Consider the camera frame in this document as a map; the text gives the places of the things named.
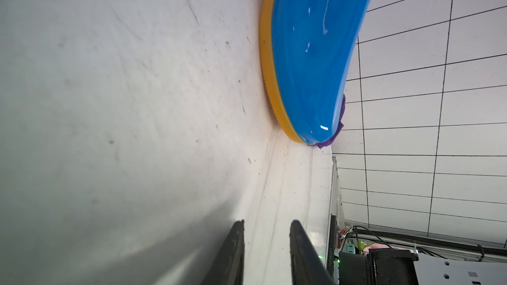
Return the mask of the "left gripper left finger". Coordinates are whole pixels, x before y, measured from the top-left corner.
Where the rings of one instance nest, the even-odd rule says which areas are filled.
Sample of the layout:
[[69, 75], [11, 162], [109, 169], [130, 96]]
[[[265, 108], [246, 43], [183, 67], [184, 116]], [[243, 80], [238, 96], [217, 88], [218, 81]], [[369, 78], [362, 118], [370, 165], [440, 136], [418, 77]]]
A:
[[244, 221], [241, 220], [232, 225], [201, 285], [242, 285], [244, 256]]

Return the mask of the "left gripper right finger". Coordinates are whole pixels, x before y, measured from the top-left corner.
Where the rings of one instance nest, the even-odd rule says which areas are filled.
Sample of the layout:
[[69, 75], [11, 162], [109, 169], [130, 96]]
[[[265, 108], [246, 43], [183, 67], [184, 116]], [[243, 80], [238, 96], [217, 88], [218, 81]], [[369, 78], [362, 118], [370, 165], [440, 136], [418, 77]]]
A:
[[334, 284], [299, 220], [292, 221], [289, 237], [292, 284]]

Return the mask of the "blue rubber boot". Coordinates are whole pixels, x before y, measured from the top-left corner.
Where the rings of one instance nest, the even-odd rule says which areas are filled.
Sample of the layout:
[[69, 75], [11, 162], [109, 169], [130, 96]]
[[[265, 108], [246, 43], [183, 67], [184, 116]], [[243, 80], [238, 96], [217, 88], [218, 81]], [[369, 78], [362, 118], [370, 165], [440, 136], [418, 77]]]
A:
[[264, 0], [261, 72], [282, 130], [330, 146], [343, 128], [351, 54], [370, 0]]

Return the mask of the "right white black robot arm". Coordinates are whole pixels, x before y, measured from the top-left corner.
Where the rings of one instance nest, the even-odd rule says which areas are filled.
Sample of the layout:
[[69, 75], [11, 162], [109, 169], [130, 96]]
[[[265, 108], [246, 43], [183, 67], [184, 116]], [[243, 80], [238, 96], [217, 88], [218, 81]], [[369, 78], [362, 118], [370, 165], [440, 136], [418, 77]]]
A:
[[506, 284], [506, 264], [457, 261], [408, 249], [374, 248], [339, 253], [336, 284]]

